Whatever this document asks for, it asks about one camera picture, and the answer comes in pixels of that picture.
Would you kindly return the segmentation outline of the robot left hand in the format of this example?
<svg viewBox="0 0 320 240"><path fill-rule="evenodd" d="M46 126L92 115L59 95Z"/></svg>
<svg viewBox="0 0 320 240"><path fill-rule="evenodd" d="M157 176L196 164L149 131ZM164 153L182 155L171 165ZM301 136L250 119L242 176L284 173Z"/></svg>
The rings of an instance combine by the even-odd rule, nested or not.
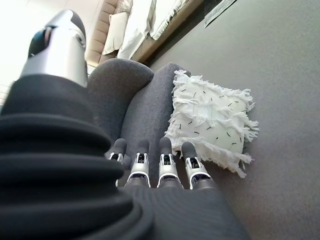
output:
<svg viewBox="0 0 320 240"><path fill-rule="evenodd" d="M0 112L0 237L3 240L247 240L224 195L199 170L184 189L175 174L148 184L149 144L123 187L127 143L94 123L86 32L65 9L31 40Z"/></svg>

